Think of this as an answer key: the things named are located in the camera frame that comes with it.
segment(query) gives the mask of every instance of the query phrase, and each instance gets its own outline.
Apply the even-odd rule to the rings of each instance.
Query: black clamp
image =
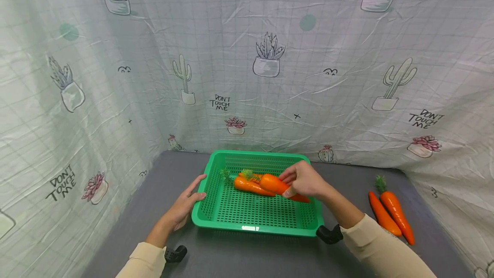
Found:
[[[185,246],[178,246],[176,250],[167,247],[165,251],[165,260],[167,263],[178,263],[185,258],[186,254],[187,249]]]
[[[336,244],[343,239],[339,224],[337,224],[332,230],[329,230],[325,226],[319,226],[316,231],[318,238],[322,239],[328,245]]]

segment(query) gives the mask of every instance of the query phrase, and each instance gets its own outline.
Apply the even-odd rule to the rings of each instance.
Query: table surface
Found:
[[[137,243],[176,197],[204,172],[208,154],[166,151],[148,172],[117,224],[92,259],[83,277],[115,277]],[[385,175],[412,225],[412,249],[438,278],[464,278],[472,274],[436,222],[412,183],[399,170],[313,163],[325,180],[352,203],[374,217],[367,199],[376,175]],[[325,225],[337,223],[325,207]],[[343,242],[325,245],[318,238],[297,238],[257,233],[202,229],[191,221],[173,233],[168,246],[188,249],[181,263],[167,264],[163,277],[375,277],[347,250]]]

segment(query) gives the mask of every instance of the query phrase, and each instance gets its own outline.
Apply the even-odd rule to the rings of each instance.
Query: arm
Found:
[[[436,277],[412,249],[361,212],[307,162],[287,168],[280,179],[290,185],[283,196],[300,193],[322,201],[338,221],[345,245],[378,277]]]
[[[201,180],[199,175],[190,186],[180,194],[175,203],[163,215],[146,238],[140,242],[129,261],[118,273],[117,278],[159,278],[165,268],[166,240],[169,235],[185,225],[194,203],[205,198],[205,193],[193,193]]]

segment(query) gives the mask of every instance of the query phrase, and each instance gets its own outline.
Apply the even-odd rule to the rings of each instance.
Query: white cloth backdrop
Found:
[[[160,152],[219,148],[399,168],[494,277],[493,0],[0,7],[1,277],[78,277]]]

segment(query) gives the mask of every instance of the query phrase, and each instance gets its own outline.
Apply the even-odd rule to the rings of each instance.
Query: carrot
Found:
[[[241,176],[237,176],[233,181],[233,187],[237,190],[248,191],[260,194],[261,196],[275,196],[274,193],[264,190],[259,184],[252,183]]]
[[[403,233],[404,238],[410,245],[415,244],[415,238],[413,238],[412,227],[408,223],[404,216],[403,210],[401,208],[398,198],[391,191],[387,190],[386,180],[383,176],[377,176],[375,186],[377,191],[380,193],[379,199],[383,203],[384,207],[389,211],[391,217],[396,222],[398,227]]]
[[[379,201],[377,196],[372,191],[369,191],[369,202],[374,215],[376,216],[377,223],[379,223],[380,226],[382,226],[385,230],[387,230],[394,236],[401,236],[402,232],[400,228],[397,226],[396,222],[394,222],[391,216],[389,216],[386,209],[384,209],[381,201]]]
[[[245,178],[248,181],[253,181],[254,183],[258,183],[261,181],[261,177],[263,174],[254,174],[252,170],[243,169],[238,176]]]
[[[289,188],[289,186],[283,181],[279,180],[278,177],[271,174],[264,174],[260,180],[260,186],[264,190],[271,191],[273,193],[279,194],[280,196]],[[294,200],[302,203],[310,203],[310,199],[306,196],[301,196],[300,194],[296,194],[292,197],[289,197],[290,200]]]

